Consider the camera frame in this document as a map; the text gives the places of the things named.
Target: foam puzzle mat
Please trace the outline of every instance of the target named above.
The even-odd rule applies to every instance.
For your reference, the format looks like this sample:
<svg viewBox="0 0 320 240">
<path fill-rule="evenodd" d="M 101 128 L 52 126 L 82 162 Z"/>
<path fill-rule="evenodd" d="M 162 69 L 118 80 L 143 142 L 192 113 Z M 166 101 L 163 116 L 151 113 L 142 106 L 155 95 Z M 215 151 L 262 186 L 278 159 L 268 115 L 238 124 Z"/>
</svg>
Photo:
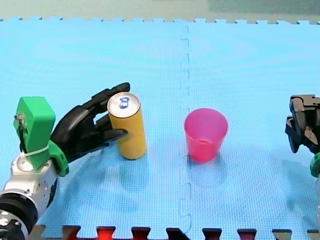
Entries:
<svg viewBox="0 0 320 240">
<path fill-rule="evenodd" d="M 62 238 L 63 226 L 80 226 L 79 239 L 94 239 L 99 226 L 115 227 L 115 239 L 131 239 L 134 227 L 148 228 L 148 239 L 231 240 L 248 230 L 257 240 L 275 239 L 275 230 L 310 239 L 312 154 L 291 153 L 284 130 L 291 95 L 320 96 L 319 30 L 306 21 L 1 21 L 0 183 L 19 151 L 21 96 L 46 97 L 59 120 L 130 82 L 142 102 L 146 156 L 123 160 L 113 144 L 73 162 L 38 222 L 44 239 Z M 201 107 L 223 113 L 229 132 L 215 161 L 194 164 L 183 122 Z"/>
</svg>

